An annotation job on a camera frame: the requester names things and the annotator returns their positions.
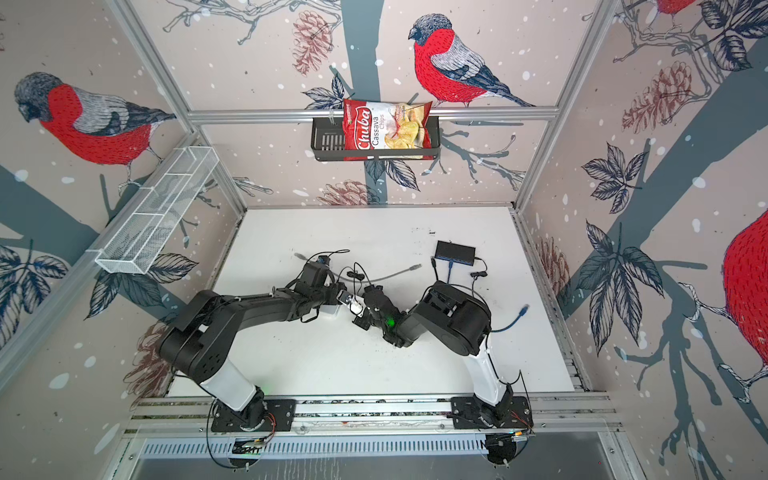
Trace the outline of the white small switch box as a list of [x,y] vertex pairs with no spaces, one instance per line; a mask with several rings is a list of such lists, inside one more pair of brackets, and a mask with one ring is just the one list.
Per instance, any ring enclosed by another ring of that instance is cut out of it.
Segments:
[[335,318],[341,311],[340,305],[322,305],[319,308],[319,315],[321,317]]

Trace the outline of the black network switch box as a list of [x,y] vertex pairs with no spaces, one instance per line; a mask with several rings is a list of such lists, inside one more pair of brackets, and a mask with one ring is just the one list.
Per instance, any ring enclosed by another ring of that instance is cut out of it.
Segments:
[[476,259],[476,248],[447,241],[438,241],[434,257],[449,263],[472,266]]

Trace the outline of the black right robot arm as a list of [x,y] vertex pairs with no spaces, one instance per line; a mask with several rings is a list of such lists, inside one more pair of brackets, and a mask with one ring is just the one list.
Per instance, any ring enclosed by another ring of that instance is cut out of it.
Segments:
[[442,281],[428,287],[421,300],[406,312],[392,303],[380,285],[367,286],[361,297],[341,292],[338,300],[355,316],[355,325],[364,330],[379,328],[383,339],[397,348],[407,348],[429,333],[463,357],[473,396],[469,406],[458,407],[453,416],[478,427],[496,425],[496,407],[506,388],[494,372],[484,346],[491,333],[491,313],[482,302]]

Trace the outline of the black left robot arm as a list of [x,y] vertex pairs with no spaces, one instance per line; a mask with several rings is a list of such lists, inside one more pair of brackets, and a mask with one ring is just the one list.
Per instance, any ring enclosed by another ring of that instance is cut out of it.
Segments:
[[229,296],[200,291],[168,327],[157,353],[227,408],[243,429],[255,429],[269,412],[263,390],[229,359],[237,334],[268,323],[318,316],[321,307],[337,303],[343,289],[330,270],[330,256],[322,254],[306,261],[286,286],[268,294]]

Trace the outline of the red cassava chips bag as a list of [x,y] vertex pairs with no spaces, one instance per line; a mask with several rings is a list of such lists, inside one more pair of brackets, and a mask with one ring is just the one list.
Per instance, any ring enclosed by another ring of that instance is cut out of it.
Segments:
[[433,159],[438,144],[428,130],[432,103],[343,102],[345,153],[418,150],[407,159]]

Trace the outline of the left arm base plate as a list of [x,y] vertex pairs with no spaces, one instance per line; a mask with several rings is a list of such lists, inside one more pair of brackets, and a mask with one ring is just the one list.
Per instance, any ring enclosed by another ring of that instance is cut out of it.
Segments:
[[261,399],[238,412],[216,400],[210,429],[214,433],[287,432],[292,428],[296,406],[294,399]]

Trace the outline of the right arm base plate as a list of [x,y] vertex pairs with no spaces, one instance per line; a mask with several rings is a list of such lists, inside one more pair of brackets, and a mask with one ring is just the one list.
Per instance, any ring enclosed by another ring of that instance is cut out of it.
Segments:
[[456,430],[528,430],[534,425],[530,403],[523,396],[502,399],[496,406],[489,406],[474,396],[453,397],[448,417]]

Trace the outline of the black wall basket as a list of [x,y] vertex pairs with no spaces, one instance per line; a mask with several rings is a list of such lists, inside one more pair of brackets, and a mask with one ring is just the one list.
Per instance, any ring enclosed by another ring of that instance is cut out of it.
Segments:
[[365,161],[365,160],[438,160],[441,155],[439,118],[430,116],[426,131],[431,148],[406,150],[347,150],[342,121],[315,117],[312,123],[311,149],[317,161]]

